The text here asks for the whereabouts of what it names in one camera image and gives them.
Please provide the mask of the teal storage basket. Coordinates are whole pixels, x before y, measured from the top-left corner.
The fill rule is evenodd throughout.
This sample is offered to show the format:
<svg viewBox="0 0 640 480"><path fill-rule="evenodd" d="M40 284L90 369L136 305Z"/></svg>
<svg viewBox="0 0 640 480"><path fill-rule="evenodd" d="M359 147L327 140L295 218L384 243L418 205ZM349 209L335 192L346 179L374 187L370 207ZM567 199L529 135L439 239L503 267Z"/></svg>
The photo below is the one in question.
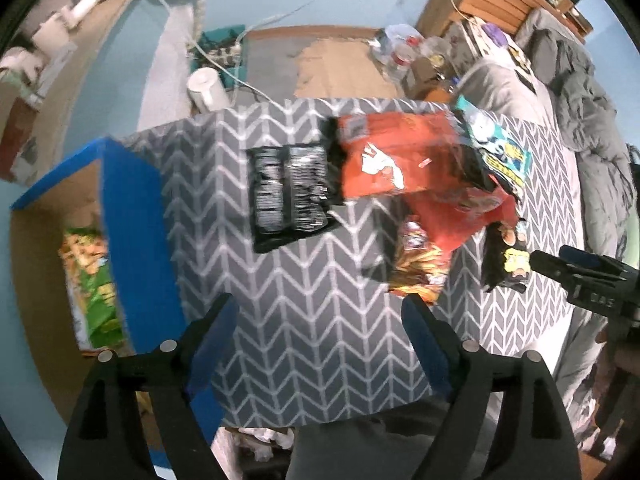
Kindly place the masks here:
<svg viewBox="0 0 640 480"><path fill-rule="evenodd" d="M190 50L191 70L213 67L219 74L224 88L231 89L238 79L246 81L247 53L245 47L245 25L206 30L198 40L197 48Z"/></svg>

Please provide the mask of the black yellow noodle snack bag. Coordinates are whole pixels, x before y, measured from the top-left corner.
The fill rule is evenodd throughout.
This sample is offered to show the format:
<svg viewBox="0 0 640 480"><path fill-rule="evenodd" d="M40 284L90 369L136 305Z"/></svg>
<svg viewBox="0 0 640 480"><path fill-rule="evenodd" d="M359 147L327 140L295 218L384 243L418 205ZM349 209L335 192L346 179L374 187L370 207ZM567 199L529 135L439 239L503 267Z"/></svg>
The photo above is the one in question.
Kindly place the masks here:
<svg viewBox="0 0 640 480"><path fill-rule="evenodd" d="M485 292L497 287L526 292L532 268L527 250L527 221L519 218L511 228L502 222L491 223L485 233L482 283Z"/></svg>

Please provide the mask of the teal cartoon snack bag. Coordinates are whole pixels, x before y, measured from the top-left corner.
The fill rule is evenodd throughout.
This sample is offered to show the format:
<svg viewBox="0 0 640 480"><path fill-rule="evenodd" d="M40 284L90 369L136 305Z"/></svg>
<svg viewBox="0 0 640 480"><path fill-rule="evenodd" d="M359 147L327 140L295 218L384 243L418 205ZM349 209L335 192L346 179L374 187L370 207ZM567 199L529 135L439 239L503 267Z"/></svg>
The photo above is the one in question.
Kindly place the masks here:
<svg viewBox="0 0 640 480"><path fill-rule="evenodd" d="M462 94L454 100L454 114L462 122L473 148L488 170L517 200L524 197L533 155Z"/></svg>

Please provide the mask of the red yellow chips bag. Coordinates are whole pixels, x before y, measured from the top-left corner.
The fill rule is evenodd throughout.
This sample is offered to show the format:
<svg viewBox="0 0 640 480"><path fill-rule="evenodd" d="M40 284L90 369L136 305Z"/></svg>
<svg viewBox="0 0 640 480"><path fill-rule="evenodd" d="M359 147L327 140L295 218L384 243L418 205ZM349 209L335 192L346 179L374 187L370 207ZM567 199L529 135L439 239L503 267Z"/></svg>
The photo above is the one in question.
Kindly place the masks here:
<svg viewBox="0 0 640 480"><path fill-rule="evenodd" d="M405 297L416 294L434 306L444 288L451 256L435 245L420 225L420 217L409 214L398 230L398 240L388 291Z"/></svg>

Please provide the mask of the clear plastic bag pile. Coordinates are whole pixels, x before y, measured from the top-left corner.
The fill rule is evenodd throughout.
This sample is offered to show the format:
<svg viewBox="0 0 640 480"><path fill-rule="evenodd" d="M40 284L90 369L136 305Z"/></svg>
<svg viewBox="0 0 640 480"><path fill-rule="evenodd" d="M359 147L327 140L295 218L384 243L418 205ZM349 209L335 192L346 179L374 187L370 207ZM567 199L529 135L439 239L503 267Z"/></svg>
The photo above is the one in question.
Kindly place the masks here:
<svg viewBox="0 0 640 480"><path fill-rule="evenodd" d="M382 65L386 79L400 84L411 64L418 58L438 54L414 27L407 24L388 25L369 40L371 55Z"/></svg>

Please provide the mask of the white cup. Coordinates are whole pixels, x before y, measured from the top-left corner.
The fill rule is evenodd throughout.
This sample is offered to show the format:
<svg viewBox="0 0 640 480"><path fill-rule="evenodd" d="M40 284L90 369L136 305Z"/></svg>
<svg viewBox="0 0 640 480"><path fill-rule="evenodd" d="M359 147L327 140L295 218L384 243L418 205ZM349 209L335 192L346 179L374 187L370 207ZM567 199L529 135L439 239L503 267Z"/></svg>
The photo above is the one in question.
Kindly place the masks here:
<svg viewBox="0 0 640 480"><path fill-rule="evenodd" d="M213 113L230 106L226 88L213 67L194 70L186 82L186 88L200 113Z"/></svg>

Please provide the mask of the orange snack bag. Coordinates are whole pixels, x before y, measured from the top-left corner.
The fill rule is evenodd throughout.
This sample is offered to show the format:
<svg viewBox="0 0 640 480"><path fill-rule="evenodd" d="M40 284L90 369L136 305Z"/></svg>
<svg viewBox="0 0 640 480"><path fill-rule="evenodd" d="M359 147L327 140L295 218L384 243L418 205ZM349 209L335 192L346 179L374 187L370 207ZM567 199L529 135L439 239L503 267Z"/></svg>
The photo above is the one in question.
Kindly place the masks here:
<svg viewBox="0 0 640 480"><path fill-rule="evenodd" d="M385 112L331 118L330 182L344 200L434 192L443 196L498 186L462 122L449 112Z"/></svg>

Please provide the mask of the red snack bag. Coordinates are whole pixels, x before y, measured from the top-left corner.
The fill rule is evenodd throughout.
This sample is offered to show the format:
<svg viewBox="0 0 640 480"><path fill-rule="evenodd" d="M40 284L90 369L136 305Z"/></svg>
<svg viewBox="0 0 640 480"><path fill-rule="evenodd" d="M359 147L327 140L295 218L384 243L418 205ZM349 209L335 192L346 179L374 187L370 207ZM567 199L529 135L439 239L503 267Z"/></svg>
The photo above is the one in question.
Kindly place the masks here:
<svg viewBox="0 0 640 480"><path fill-rule="evenodd" d="M518 223L515 198L498 185L491 193L478 188L457 192L423 191L406 194L404 200L428 239L450 254L472 235L491 223L510 228Z"/></svg>

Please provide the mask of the grey chevron fabric ottoman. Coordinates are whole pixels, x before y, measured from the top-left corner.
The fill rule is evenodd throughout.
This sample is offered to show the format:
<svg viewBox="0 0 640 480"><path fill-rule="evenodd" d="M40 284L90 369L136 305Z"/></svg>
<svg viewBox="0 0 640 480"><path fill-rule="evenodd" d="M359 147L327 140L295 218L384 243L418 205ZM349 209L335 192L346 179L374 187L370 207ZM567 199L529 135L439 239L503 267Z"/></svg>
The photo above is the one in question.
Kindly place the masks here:
<svg viewBox="0 0 640 480"><path fill-rule="evenodd" d="M253 252L246 150L320 141L331 117L428 113L443 105L380 99L259 103L178 120L127 136L163 181L164 218L181 309L189 321L220 292L240 305L230 356L214 388L224 422L296 426L373 414L425 396L431 387L401 326L401 298L387 293L399 196L334 209L337 228L265 255ZM575 156L555 130L488 114L526 150L533 168L520 215L529 250L583 248ZM484 232L454 252L434 313L461 339L492 353L534 349L559 367L573 307L560 285L533 274L525 294L480 284Z"/></svg>

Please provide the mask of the grey blanket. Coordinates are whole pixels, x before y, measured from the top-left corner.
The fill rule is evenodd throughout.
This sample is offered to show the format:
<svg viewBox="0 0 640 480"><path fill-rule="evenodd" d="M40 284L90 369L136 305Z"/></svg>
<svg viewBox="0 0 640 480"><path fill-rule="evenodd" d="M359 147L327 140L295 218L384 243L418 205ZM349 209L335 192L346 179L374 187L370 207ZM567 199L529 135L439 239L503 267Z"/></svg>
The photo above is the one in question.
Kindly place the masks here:
<svg viewBox="0 0 640 480"><path fill-rule="evenodd" d="M529 14L515 43L529 59L532 82L523 84L513 68L480 58L456 93L486 110L533 155L523 202L530 248L554 252L574 244L624 258L632 246L628 223L638 216L637 191L615 105L594 78L590 54L544 10ZM499 353L536 344L551 362L572 425L582 426L596 407L587 377L602 349L596 336L604 318L571 308L559 286L540 275L522 294L485 292L482 260L481 236L454 254L440 310L457 330Z"/></svg>

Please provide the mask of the blue cardboard box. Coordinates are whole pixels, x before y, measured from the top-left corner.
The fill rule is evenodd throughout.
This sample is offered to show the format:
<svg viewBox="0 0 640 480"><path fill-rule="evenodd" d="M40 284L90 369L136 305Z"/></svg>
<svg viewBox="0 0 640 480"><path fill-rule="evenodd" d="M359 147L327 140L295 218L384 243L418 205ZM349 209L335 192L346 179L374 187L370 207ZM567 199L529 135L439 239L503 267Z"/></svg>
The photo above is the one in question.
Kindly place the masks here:
<svg viewBox="0 0 640 480"><path fill-rule="evenodd" d="M83 354L77 345L58 250L71 228L100 231L125 332L121 349ZM11 208L12 278L32 359L66 426L94 361L104 351L126 358L148 353L189 326L170 261L160 173L122 144L101 139L61 162ZM150 396L136 394L154 468L171 468ZM191 406L210 439L222 411L212 383Z"/></svg>

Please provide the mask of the green snack bag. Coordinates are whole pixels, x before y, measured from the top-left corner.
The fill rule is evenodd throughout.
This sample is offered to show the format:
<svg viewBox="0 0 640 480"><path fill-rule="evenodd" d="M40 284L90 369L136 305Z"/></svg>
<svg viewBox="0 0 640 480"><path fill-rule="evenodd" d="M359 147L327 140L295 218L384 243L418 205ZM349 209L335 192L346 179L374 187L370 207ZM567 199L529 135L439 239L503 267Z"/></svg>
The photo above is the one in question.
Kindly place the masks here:
<svg viewBox="0 0 640 480"><path fill-rule="evenodd" d="M95 229L67 229L58 256L79 350L95 354L103 349L121 349L125 332L105 237Z"/></svg>

